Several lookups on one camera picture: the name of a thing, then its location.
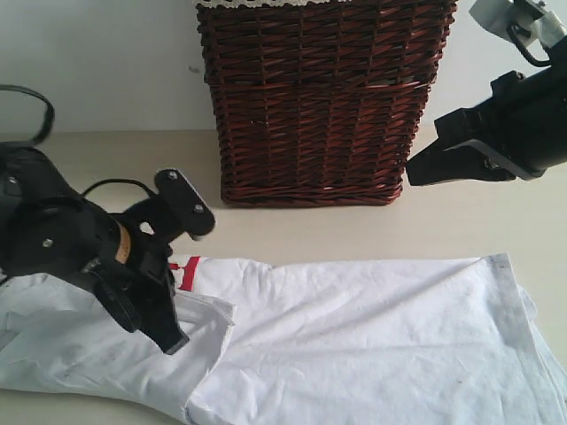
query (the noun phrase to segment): table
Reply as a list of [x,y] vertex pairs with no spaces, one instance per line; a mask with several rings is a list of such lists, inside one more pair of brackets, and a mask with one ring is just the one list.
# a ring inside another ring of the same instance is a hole
[[[435,137],[423,128],[414,151]],[[567,166],[534,182],[454,182],[405,185],[387,207],[302,210],[232,209],[219,198],[220,160],[214,132],[144,132],[56,135],[44,145],[76,189],[109,177],[151,184],[163,167],[182,169],[214,209],[216,230],[199,243],[187,236],[177,253],[244,257],[273,264],[339,259],[446,259],[509,252],[520,285],[540,309],[538,325],[556,357],[567,365],[567,284],[563,282],[567,231]],[[141,199],[139,189],[107,186],[92,199],[120,211]],[[175,424],[132,403],[70,395],[0,391],[3,425]]]

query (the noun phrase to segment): red print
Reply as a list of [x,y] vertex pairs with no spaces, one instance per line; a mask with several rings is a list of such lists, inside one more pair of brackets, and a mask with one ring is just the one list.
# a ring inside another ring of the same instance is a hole
[[200,257],[191,257],[184,267],[180,267],[177,263],[169,263],[171,270],[183,269],[183,280],[180,290],[193,290],[193,280],[195,279],[195,269],[197,268]]

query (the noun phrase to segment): brown wicker basket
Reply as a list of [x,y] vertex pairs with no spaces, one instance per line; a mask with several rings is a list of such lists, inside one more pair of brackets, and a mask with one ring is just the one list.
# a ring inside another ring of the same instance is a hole
[[198,6],[223,200],[386,205],[398,197],[455,1]]

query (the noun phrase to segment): black cable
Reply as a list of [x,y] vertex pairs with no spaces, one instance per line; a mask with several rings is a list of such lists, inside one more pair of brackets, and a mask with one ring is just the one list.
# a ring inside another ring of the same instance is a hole
[[551,66],[551,60],[538,60],[538,59],[536,59],[530,53],[528,48],[524,46],[524,44],[522,43],[522,40],[520,40],[520,37],[518,37],[518,35],[517,35],[516,25],[517,24],[514,23],[514,22],[510,23],[510,25],[508,25],[508,27],[506,28],[506,32],[508,33],[508,37],[510,37],[510,40],[514,43],[514,45],[517,47],[517,49],[520,50],[520,53],[522,53],[522,56],[525,58],[525,60],[527,60],[533,66],[537,66],[538,68],[544,68],[546,66]]
[[36,99],[39,99],[45,103],[43,124],[34,137],[25,142],[4,142],[0,143],[0,145],[7,148],[31,148],[43,142],[50,135],[51,130],[53,129],[53,122],[55,121],[55,108],[47,99],[47,97],[32,89],[28,89],[27,87],[14,86],[11,84],[0,84],[0,91],[13,91],[15,93],[22,93],[24,95],[35,97]]
[[156,193],[153,190],[151,190],[150,188],[148,188],[145,184],[143,184],[142,182],[139,182],[138,180],[132,180],[132,179],[105,179],[105,180],[101,180],[100,182],[96,182],[95,184],[86,188],[82,192],[82,195],[84,197],[86,197],[94,189],[99,188],[100,186],[104,186],[105,184],[112,184],[112,183],[133,184],[134,186],[137,186],[138,188],[143,189],[148,197],[153,197],[153,196],[156,195]]

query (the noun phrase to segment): white lace trim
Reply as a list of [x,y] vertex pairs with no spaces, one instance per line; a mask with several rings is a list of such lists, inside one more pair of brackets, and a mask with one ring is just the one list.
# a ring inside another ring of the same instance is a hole
[[[339,2],[349,2],[351,0],[338,0]],[[330,0],[193,0],[193,3],[200,4],[208,8],[215,8],[218,6],[237,8],[238,6],[246,7],[261,7],[264,4],[273,7],[281,7],[285,4],[292,6],[306,6],[309,3],[328,3]]]

